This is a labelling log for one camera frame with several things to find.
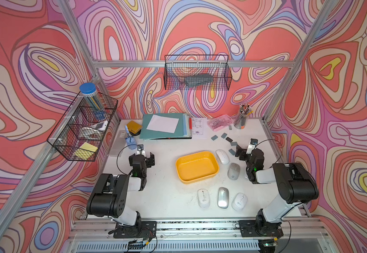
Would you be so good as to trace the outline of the grey white mouse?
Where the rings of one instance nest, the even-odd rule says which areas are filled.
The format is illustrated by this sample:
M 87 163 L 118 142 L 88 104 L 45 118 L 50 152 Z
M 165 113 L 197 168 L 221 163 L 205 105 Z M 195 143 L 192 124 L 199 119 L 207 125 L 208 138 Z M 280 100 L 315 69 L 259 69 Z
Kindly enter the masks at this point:
M 241 168 L 237 163 L 232 162 L 229 166 L 227 176 L 230 180 L 237 180 L 239 178 Z

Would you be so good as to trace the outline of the white mouse with logo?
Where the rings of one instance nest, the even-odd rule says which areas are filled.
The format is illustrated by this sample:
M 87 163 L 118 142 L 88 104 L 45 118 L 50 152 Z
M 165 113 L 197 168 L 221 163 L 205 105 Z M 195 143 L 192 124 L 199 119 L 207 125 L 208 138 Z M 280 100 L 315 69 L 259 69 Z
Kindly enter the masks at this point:
M 247 202 L 248 197 L 243 193 L 238 193 L 232 202 L 232 208 L 235 211 L 243 211 Z

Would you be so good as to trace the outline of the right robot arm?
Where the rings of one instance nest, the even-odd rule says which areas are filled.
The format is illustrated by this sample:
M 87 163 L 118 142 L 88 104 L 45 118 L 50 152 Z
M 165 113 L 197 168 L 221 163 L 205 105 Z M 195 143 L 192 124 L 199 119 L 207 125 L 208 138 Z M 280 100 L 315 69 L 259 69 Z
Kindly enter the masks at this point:
M 301 163 L 276 162 L 264 168 L 264 152 L 258 148 L 255 139 L 250 140 L 247 149 L 236 146 L 235 157 L 246 163 L 246 175 L 253 184 L 277 185 L 278 194 L 266 207 L 260 209 L 254 220 L 238 222 L 242 237 L 283 236 L 282 219 L 295 208 L 319 197 L 315 179 Z

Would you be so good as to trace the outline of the silver grey mouse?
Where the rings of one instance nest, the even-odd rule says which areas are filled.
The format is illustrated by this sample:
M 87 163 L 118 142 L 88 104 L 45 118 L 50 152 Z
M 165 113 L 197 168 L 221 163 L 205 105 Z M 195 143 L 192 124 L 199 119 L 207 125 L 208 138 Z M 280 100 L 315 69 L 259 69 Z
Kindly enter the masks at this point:
M 218 190 L 217 205 L 219 208 L 227 209 L 229 205 L 229 190 L 225 187 L 220 187 Z

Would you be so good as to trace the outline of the white black mouse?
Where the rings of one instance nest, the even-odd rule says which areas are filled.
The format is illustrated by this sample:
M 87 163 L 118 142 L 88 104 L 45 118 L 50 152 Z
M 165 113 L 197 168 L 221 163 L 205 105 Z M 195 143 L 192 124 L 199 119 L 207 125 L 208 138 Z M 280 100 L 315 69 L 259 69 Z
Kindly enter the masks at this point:
M 226 165 L 230 163 L 229 156 L 224 150 L 221 149 L 216 150 L 216 157 L 221 164 Z

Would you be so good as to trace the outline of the small white mouse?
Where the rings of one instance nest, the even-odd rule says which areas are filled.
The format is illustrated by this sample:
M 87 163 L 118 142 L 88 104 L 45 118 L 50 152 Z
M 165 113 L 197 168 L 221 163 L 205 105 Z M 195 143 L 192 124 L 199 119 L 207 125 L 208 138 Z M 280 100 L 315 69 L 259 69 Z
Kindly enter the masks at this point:
M 198 192 L 198 204 L 200 208 L 207 209 L 210 207 L 210 196 L 206 189 L 199 189 Z

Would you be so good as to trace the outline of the yellow storage box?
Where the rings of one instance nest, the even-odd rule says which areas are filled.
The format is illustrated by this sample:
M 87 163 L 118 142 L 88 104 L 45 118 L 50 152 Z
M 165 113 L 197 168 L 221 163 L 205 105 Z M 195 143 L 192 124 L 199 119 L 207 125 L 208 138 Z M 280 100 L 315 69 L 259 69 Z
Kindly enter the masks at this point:
M 213 153 L 202 151 L 178 158 L 176 170 L 182 183 L 191 184 L 217 175 L 219 165 Z

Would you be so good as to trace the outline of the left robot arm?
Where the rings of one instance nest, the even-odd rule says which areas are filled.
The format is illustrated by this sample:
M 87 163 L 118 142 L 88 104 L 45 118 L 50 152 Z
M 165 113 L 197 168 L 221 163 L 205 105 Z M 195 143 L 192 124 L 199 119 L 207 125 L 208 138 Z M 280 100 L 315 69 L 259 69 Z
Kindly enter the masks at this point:
M 111 218 L 116 223 L 115 229 L 108 232 L 115 239 L 156 238 L 157 223 L 143 222 L 141 215 L 128 207 L 129 192 L 143 191 L 147 184 L 147 170 L 155 165 L 155 156 L 145 156 L 142 144 L 135 145 L 137 152 L 129 156 L 132 170 L 129 174 L 101 174 L 89 197 L 86 212 L 96 217 Z

